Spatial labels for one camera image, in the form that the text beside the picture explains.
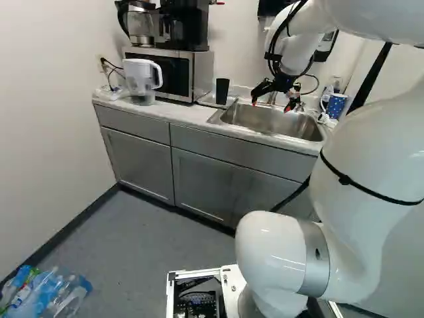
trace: sink basin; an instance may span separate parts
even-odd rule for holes
[[[284,113],[273,105],[252,106],[236,101],[220,116],[212,116],[209,123],[244,127],[262,134],[283,135],[311,142],[324,140],[315,119],[305,113]]]

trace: microwave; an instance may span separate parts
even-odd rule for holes
[[[164,84],[156,96],[194,103],[213,88],[213,52],[191,52],[130,46],[123,48],[125,58],[142,58],[157,63]]]

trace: electrical outlet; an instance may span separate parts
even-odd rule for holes
[[[97,69],[100,73],[107,73],[107,66],[101,62],[101,59],[105,58],[102,54],[96,54],[95,59],[97,62]]]

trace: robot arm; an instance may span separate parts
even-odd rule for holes
[[[287,32],[280,24],[290,9],[277,16],[267,39],[275,42],[271,53],[282,55],[269,57],[275,78],[253,89],[253,102],[263,93],[289,89],[307,68],[321,34],[333,28],[387,42],[424,43],[424,3],[416,0],[309,0]],[[322,223],[265,211],[241,220],[238,266],[267,318],[295,317],[307,296],[356,303],[375,291],[389,234],[424,198],[423,101],[424,79],[337,125],[309,184]]]
[[[265,41],[265,59],[274,80],[264,79],[252,90],[252,103],[271,91],[287,93],[294,81],[310,68],[313,53],[324,34],[335,29],[318,0],[303,0],[281,11],[271,24]]]

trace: floor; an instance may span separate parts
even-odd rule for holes
[[[120,191],[40,267],[93,284],[78,317],[164,317],[166,273],[234,263],[232,236]]]

